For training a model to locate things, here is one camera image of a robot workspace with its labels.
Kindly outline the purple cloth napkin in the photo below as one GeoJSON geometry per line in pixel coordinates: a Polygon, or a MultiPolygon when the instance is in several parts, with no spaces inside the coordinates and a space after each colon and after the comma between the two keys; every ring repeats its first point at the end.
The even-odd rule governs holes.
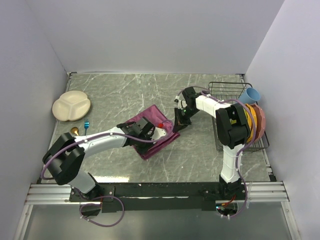
{"type": "Polygon", "coordinates": [[[167,145],[175,141],[180,134],[178,132],[173,132],[173,123],[169,120],[159,109],[156,105],[151,105],[144,111],[140,112],[138,115],[134,116],[133,118],[127,120],[127,122],[131,121],[138,121],[142,117],[147,118],[155,127],[160,124],[164,123],[164,129],[167,132],[167,136],[163,140],[159,140],[153,142],[152,140],[142,140],[139,138],[135,138],[131,136],[133,140],[137,140],[144,143],[153,143],[153,146],[147,152],[137,152],[143,160],[147,160],[160,150],[165,148],[167,145]]]}

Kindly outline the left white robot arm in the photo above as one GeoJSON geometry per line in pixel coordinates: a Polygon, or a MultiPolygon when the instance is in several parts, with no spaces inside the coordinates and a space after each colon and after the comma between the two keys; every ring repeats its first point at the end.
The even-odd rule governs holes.
{"type": "Polygon", "coordinates": [[[133,146],[145,153],[154,145],[152,136],[156,127],[145,117],[138,121],[118,124],[95,134],[73,137],[62,134],[43,157],[41,178],[48,170],[58,185],[70,185],[81,192],[88,201],[103,195],[95,178],[81,170],[83,160],[97,153],[133,146]]]}

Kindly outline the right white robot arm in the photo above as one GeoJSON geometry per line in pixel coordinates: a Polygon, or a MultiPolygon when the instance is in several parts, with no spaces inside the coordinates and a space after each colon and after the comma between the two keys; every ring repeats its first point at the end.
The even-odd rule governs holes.
{"type": "Polygon", "coordinates": [[[219,174],[218,192],[223,199],[230,199],[241,191],[242,154],[251,136],[251,128],[246,118],[247,108],[235,100],[219,100],[208,91],[196,92],[194,87],[181,90],[174,101],[173,132],[179,132],[192,124],[191,117],[205,112],[215,119],[218,141],[223,146],[223,164],[219,174]]]}

